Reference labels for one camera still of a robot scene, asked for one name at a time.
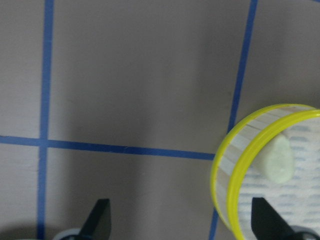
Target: grid line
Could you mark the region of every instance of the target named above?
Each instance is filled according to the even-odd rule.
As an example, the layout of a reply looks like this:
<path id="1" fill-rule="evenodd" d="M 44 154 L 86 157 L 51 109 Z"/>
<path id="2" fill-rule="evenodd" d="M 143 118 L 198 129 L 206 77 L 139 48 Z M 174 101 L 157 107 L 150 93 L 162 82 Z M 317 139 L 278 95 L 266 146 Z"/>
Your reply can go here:
<path id="1" fill-rule="evenodd" d="M 88 142 L 50 140 L 40 138 L 28 138 L 18 136 L 0 136 L 0 144 L 22 145 L 41 148 L 69 149 L 103 153 L 150 155 L 160 157 L 173 157 L 185 159 L 198 159 L 212 161 L 213 153 L 183 151 L 163 148 L 148 148 L 135 146 L 107 145 Z"/>
<path id="2" fill-rule="evenodd" d="M 248 16 L 245 26 L 245 32 L 242 42 L 242 50 L 240 55 L 240 61 L 238 66 L 238 72 L 236 76 L 236 82 L 235 82 L 235 88 L 233 92 L 233 99 L 232 99 L 232 107 L 230 112 L 230 118 L 229 118 L 229 124 L 228 124 L 228 132 L 235 126 L 236 118 L 237 118 L 237 112 L 239 108 L 239 102 L 240 102 L 240 96 L 241 96 L 241 90 L 244 82 L 245 72 L 246 72 L 246 66 L 248 61 L 248 55 L 249 55 L 249 49 L 251 44 L 251 38 L 254 28 L 254 21 L 255 16 L 257 12 L 257 5 L 258 0 L 251 0 L 250 6 L 248 10 Z M 210 226 L 210 232 L 209 232 L 209 240 L 214 240 L 216 236 L 216 230 L 217 230 L 217 224 L 218 224 L 218 212 L 216 209 L 213 210 L 212 214 L 212 221 Z"/>
<path id="3" fill-rule="evenodd" d="M 43 23 L 43 55 L 42 55 L 42 83 L 40 108 L 40 140 L 48 140 L 49 112 L 50 112 L 50 82 L 53 41 L 54 0 L 44 2 Z M 46 188 L 47 188 L 48 147 L 39 146 L 38 163 L 38 192 L 37 192 L 37 229 L 38 239 L 45 238 L 46 230 Z"/>

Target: black triangular tip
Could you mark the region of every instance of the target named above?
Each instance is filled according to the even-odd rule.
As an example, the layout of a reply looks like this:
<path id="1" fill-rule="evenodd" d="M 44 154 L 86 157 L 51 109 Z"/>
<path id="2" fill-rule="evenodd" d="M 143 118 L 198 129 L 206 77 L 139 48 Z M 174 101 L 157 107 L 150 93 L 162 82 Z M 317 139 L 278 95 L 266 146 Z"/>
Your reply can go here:
<path id="1" fill-rule="evenodd" d="M 258 240 L 282 240 L 294 232 L 263 197 L 252 198 L 251 229 Z"/>

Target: floor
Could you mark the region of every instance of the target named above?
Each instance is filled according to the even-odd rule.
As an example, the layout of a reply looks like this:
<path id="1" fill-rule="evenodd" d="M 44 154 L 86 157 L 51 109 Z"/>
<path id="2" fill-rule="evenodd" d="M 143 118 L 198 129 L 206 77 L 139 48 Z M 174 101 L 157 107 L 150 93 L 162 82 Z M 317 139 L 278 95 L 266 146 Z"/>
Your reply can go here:
<path id="1" fill-rule="evenodd" d="M 312 0 L 2 0 L 0 236 L 50 240 L 110 198 L 112 240 L 233 240 L 214 153 L 267 105 L 320 108 Z"/>

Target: gray floor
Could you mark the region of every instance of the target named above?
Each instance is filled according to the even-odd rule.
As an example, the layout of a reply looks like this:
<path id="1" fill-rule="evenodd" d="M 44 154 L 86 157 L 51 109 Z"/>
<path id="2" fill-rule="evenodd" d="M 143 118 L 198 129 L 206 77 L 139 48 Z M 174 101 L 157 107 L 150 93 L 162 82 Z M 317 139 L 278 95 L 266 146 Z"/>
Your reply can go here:
<path id="1" fill-rule="evenodd" d="M 214 154 L 249 0 L 56 0 L 49 139 Z M 0 136 L 40 135 L 44 1 L 2 0 Z M 238 120 L 320 108 L 320 4 L 259 0 Z M 38 147 L 0 144 L 0 237 L 35 238 Z M 212 162 L 49 148 L 46 239 L 111 198 L 112 240 L 206 240 Z M 217 240 L 233 237 L 221 222 Z"/>

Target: yellow ring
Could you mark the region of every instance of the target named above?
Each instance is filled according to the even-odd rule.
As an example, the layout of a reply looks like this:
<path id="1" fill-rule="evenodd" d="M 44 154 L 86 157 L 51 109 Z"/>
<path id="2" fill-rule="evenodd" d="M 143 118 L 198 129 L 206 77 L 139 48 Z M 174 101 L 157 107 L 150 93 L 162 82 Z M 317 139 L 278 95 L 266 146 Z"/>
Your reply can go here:
<path id="1" fill-rule="evenodd" d="M 306 110 L 292 113 L 273 122 L 263 129 L 243 151 L 237 161 L 228 185 L 226 207 L 231 230 L 238 240 L 245 240 L 238 215 L 240 188 L 246 172 L 259 151 L 277 134 L 299 122 L 320 117 L 320 110 Z"/>
<path id="2" fill-rule="evenodd" d="M 241 129 L 244 128 L 247 125 L 247 123 L 251 122 L 253 119 L 256 119 L 260 115 L 263 115 L 264 113 L 269 112 L 269 111 L 274 110 L 274 109 L 284 108 L 284 107 L 294 107 L 294 106 L 296 106 L 296 107 L 310 107 L 308 105 L 303 105 L 303 104 L 289 104 L 288 103 L 288 104 L 275 104 L 275 105 L 271 105 L 271 106 L 267 106 L 267 107 L 264 107 L 262 109 L 259 109 L 259 110 L 255 111 L 255 112 L 253 112 L 252 114 L 248 115 L 247 117 L 245 117 L 243 120 L 241 120 L 226 135 L 226 137 L 222 141 L 221 145 L 219 146 L 219 148 L 218 148 L 218 150 L 217 150 L 217 152 L 215 154 L 215 157 L 214 157 L 214 160 L 213 160 L 213 164 L 212 164 L 212 168 L 211 168 L 210 189 L 211 189 L 211 196 L 212 196 L 212 200 L 213 200 L 213 203 L 214 203 L 214 207 L 218 211 L 219 217 L 221 218 L 223 223 L 229 229 L 231 229 L 231 226 L 228 223 L 228 221 L 226 221 L 225 218 L 223 217 L 223 215 L 221 214 L 221 209 L 220 209 L 220 206 L 219 206 L 219 203 L 218 203 L 218 200 L 217 200 L 217 191 L 216 191 L 217 172 L 218 172 L 220 162 L 222 160 L 222 157 L 223 157 L 227 147 L 229 146 L 229 144 L 233 140 L 233 138 L 241 131 Z"/>

